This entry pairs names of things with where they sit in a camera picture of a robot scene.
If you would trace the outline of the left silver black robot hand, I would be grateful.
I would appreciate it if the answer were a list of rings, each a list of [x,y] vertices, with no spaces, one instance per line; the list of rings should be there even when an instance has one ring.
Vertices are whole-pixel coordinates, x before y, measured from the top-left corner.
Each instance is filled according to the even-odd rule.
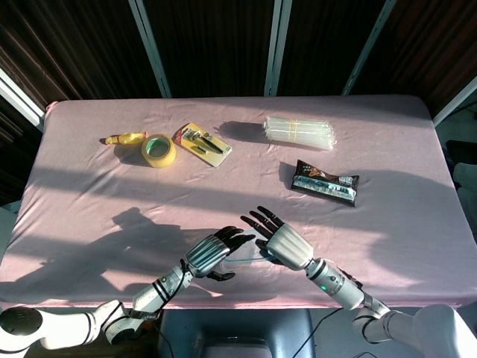
[[[185,255],[187,269],[194,278],[204,278],[221,282],[235,277],[234,272],[218,273],[214,268],[245,243],[255,239],[255,234],[244,233],[235,226],[226,226],[208,235]]]

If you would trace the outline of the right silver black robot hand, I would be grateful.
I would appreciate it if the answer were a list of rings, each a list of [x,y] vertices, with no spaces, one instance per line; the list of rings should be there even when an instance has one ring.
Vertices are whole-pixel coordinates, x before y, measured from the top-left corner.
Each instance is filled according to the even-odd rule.
[[[249,214],[240,216],[240,219],[261,236],[256,239],[255,245],[262,253],[272,255],[275,264],[299,271],[313,260],[314,249],[311,244],[275,213],[258,206]]]

